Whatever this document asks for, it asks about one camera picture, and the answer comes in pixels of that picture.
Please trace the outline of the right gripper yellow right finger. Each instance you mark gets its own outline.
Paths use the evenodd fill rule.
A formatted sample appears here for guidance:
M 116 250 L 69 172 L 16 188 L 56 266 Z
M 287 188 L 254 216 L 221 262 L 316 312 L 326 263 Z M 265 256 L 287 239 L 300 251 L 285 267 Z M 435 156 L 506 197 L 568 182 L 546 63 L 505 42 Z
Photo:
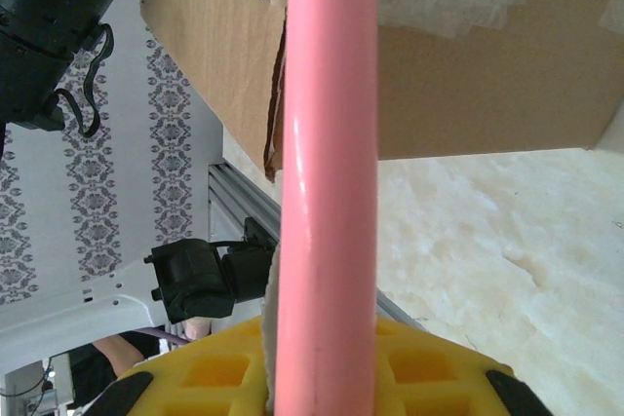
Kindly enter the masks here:
M 513 369 L 378 317 L 374 416 L 554 416 Z

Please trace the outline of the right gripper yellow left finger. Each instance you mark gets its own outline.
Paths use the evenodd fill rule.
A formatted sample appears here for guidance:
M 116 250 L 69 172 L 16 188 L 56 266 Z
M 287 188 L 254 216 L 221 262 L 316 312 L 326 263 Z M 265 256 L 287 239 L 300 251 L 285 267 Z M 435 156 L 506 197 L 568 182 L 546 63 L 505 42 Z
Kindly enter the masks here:
M 89 416 L 269 416 L 260 326 L 256 317 L 136 365 Z

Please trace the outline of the pink utility knife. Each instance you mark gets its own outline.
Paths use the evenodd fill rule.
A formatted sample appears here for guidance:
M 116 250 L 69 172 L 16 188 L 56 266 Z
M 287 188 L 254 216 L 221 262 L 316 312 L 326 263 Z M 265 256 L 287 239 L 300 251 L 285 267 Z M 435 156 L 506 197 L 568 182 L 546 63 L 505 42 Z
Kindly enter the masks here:
M 275 416 L 373 416 L 377 0 L 289 0 Z

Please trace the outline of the taped brown cardboard box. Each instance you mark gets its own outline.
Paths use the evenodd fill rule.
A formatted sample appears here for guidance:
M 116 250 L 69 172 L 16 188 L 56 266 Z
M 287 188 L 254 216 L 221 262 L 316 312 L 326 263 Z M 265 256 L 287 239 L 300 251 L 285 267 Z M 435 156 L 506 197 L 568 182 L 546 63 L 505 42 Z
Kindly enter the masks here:
M 371 0 L 383 160 L 591 148 L 624 101 L 624 0 Z M 336 20 L 349 5 L 321 0 Z M 254 164 L 282 166 L 291 0 L 140 0 Z

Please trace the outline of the person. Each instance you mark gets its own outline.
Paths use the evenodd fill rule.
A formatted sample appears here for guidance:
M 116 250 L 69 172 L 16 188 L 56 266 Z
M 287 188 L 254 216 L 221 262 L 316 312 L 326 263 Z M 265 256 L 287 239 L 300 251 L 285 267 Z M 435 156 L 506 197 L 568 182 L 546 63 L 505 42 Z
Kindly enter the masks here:
M 67 409 L 86 408 L 133 366 L 158 356 L 160 340 L 157 336 L 127 331 L 68 351 L 73 401 Z

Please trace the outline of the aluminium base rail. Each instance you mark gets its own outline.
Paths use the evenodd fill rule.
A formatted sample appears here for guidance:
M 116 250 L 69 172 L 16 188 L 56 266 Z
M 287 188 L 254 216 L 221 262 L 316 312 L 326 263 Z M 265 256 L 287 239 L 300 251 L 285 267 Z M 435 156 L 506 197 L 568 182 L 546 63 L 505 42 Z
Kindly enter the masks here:
M 252 228 L 246 228 L 247 218 L 256 224 L 276 244 L 280 240 L 281 208 L 277 202 L 244 176 L 238 169 L 223 162 L 209 166 L 209 235 L 212 242 L 232 241 L 247 237 Z M 376 295 L 377 312 L 384 318 L 426 331 L 424 326 L 409 316 L 380 289 Z M 214 332 L 258 316 L 263 301 L 256 299 L 234 306 L 232 315 L 212 322 Z

